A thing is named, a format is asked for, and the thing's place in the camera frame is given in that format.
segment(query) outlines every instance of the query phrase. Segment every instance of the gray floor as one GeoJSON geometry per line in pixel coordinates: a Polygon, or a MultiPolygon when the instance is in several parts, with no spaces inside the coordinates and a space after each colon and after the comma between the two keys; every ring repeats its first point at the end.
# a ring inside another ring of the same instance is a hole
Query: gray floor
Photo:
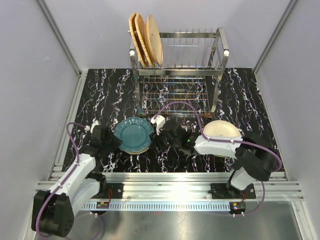
{"type": "MultiPolygon", "coordinates": [[[[87,212],[79,213],[83,214],[68,236],[72,240],[89,240],[99,229],[98,219],[87,212]]],[[[110,211],[103,215],[103,221],[103,234],[96,240],[302,239],[287,202],[265,202],[257,213],[236,218],[218,212],[110,211]]]]}

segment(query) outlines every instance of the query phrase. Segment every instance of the wooden plate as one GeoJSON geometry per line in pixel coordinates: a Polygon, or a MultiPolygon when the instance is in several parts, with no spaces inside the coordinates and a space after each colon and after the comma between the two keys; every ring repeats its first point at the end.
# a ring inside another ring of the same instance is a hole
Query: wooden plate
{"type": "Polygon", "coordinates": [[[145,42],[148,53],[152,59],[161,65],[164,61],[164,52],[161,44],[161,37],[155,18],[149,15],[145,26],[145,42]]]}
{"type": "Polygon", "coordinates": [[[138,39],[138,36],[135,35],[135,31],[137,31],[136,30],[136,24],[135,24],[136,15],[137,14],[135,12],[131,14],[131,16],[129,18],[129,28],[130,28],[130,33],[131,33],[131,37],[133,39],[133,43],[134,43],[136,52],[138,53],[139,61],[141,62],[142,66],[144,68],[146,68],[147,67],[147,62],[146,62],[146,59],[145,59],[144,51],[142,49],[142,46],[141,46],[140,41],[138,39]]]}
{"type": "Polygon", "coordinates": [[[146,43],[145,43],[145,28],[146,28],[146,25],[145,25],[144,19],[142,18],[142,16],[139,13],[137,13],[136,16],[135,16],[134,22],[135,22],[136,31],[138,33],[138,38],[140,40],[140,43],[141,43],[142,49],[144,51],[144,54],[146,56],[146,59],[147,59],[149,65],[154,68],[155,67],[155,61],[152,60],[149,57],[149,52],[148,52],[148,50],[146,48],[146,43]]]}

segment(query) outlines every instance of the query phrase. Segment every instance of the dish rack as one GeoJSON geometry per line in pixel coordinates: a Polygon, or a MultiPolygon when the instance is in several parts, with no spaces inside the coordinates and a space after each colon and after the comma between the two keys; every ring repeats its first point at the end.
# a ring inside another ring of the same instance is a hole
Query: dish rack
{"type": "MultiPolygon", "coordinates": [[[[138,61],[133,40],[130,61],[133,71],[135,100],[139,116],[154,115],[166,104],[184,101],[209,118],[217,107],[219,87],[224,74],[229,47],[223,28],[216,32],[160,32],[163,63],[144,68],[138,61]],[[215,76],[212,107],[210,108],[207,80],[215,76]]],[[[168,106],[162,114],[178,117],[194,116],[183,103],[168,106]]]]}

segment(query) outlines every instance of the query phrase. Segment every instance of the gray wall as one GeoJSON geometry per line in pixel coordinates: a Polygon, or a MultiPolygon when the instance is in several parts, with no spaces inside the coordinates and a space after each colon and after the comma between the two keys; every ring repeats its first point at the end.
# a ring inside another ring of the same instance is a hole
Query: gray wall
{"type": "Polygon", "coordinates": [[[297,3],[257,74],[289,177],[320,238],[320,1],[297,3]]]}
{"type": "Polygon", "coordinates": [[[130,68],[129,16],[152,14],[161,32],[214,31],[228,39],[229,67],[253,68],[289,0],[45,0],[81,69],[130,68]]]}
{"type": "Polygon", "coordinates": [[[35,0],[0,1],[0,235],[21,240],[76,75],[35,0]]]}

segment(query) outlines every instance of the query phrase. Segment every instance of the blue plate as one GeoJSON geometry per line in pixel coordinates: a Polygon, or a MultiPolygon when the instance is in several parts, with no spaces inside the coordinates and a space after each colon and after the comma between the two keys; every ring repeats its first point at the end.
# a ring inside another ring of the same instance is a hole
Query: blue plate
{"type": "Polygon", "coordinates": [[[113,134],[122,141],[120,150],[125,152],[140,152],[151,144],[149,135],[154,130],[147,120],[140,117],[129,117],[120,122],[113,134]]]}

